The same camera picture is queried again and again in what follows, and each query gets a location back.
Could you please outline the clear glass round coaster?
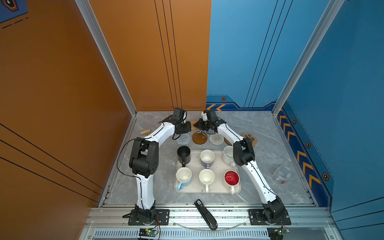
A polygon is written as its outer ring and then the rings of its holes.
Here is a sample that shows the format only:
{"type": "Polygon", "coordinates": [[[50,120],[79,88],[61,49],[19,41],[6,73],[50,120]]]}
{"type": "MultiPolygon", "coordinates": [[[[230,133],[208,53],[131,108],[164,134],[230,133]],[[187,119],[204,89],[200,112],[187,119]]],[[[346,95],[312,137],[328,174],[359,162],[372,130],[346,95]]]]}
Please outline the clear glass round coaster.
{"type": "Polygon", "coordinates": [[[178,139],[176,140],[176,142],[181,145],[181,146],[185,146],[187,145],[189,142],[191,141],[191,137],[189,134],[182,134],[178,137],[178,139]]]}

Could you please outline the black mug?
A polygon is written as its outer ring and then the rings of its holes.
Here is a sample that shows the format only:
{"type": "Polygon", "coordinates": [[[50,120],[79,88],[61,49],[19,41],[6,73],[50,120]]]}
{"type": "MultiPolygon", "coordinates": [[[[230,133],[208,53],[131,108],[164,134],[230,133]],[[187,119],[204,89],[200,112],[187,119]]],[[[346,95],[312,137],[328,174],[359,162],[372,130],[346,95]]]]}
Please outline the black mug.
{"type": "Polygon", "coordinates": [[[188,146],[181,146],[177,150],[178,161],[182,167],[186,167],[191,161],[191,150],[188,146]]]}

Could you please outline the woven rattan round coaster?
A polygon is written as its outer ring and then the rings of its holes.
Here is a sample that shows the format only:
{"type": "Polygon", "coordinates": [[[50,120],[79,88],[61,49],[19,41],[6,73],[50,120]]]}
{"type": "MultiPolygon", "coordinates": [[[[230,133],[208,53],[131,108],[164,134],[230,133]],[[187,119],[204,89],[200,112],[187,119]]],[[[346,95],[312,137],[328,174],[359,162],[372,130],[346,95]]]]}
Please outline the woven rattan round coaster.
{"type": "Polygon", "coordinates": [[[197,131],[198,128],[195,126],[195,124],[197,123],[198,121],[197,120],[190,120],[190,123],[191,123],[191,131],[197,131]]]}

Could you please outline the dark brown round wooden coaster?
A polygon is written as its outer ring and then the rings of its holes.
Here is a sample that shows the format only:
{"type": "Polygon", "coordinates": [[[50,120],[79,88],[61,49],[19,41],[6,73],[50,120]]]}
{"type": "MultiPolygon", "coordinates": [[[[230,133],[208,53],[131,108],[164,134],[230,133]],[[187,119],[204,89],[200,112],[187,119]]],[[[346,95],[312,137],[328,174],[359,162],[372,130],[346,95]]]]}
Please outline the dark brown round wooden coaster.
{"type": "Polygon", "coordinates": [[[229,145],[229,146],[232,146],[233,144],[231,144],[226,138],[224,138],[224,140],[225,140],[225,143],[227,144],[227,145],[229,145]]]}

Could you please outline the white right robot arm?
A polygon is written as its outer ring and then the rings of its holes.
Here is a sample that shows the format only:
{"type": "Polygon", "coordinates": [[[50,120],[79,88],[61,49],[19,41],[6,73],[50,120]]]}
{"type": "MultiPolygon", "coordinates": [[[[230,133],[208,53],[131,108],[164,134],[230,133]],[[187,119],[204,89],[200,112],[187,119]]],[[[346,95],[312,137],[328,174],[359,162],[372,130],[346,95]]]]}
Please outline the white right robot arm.
{"type": "Polygon", "coordinates": [[[282,223],[288,216],[287,210],[283,201],[272,190],[261,173],[251,139],[237,134],[226,121],[217,116],[214,110],[205,110],[201,114],[202,118],[195,124],[195,127],[203,131],[213,130],[232,144],[236,165],[246,171],[260,196],[265,221],[270,225],[282,223]]]}

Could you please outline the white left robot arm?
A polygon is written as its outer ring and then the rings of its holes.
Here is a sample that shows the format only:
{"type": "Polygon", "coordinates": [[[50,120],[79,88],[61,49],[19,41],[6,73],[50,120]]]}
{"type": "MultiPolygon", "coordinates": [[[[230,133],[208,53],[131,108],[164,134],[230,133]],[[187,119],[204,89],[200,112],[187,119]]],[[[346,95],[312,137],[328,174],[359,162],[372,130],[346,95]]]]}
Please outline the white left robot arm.
{"type": "Polygon", "coordinates": [[[156,218],[153,177],[159,166],[159,148],[169,137],[191,131],[186,118],[187,111],[175,108],[153,133],[134,139],[129,167],[137,181],[138,200],[131,215],[144,224],[151,224],[156,218]]]}

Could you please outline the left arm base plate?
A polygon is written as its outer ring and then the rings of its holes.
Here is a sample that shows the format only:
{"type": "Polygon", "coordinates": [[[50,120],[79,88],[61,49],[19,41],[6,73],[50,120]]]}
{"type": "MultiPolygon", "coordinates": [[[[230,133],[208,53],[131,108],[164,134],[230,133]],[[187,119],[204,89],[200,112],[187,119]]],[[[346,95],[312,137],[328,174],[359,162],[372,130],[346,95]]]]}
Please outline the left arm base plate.
{"type": "Polygon", "coordinates": [[[167,226],[170,219],[170,210],[154,209],[154,210],[132,210],[130,212],[128,225],[129,226],[167,226]]]}

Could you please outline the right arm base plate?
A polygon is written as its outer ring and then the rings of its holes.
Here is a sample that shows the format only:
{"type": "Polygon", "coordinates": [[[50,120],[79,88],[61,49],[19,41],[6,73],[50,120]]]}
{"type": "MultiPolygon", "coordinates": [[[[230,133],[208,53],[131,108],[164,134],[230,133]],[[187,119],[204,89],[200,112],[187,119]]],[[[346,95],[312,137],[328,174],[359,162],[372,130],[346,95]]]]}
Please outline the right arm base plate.
{"type": "Polygon", "coordinates": [[[249,220],[252,226],[256,225],[271,225],[271,226],[280,226],[283,224],[284,226],[290,226],[292,224],[291,218],[289,216],[288,211],[285,211],[280,217],[276,218],[273,222],[268,222],[266,217],[263,215],[263,209],[249,209],[249,220]]]}

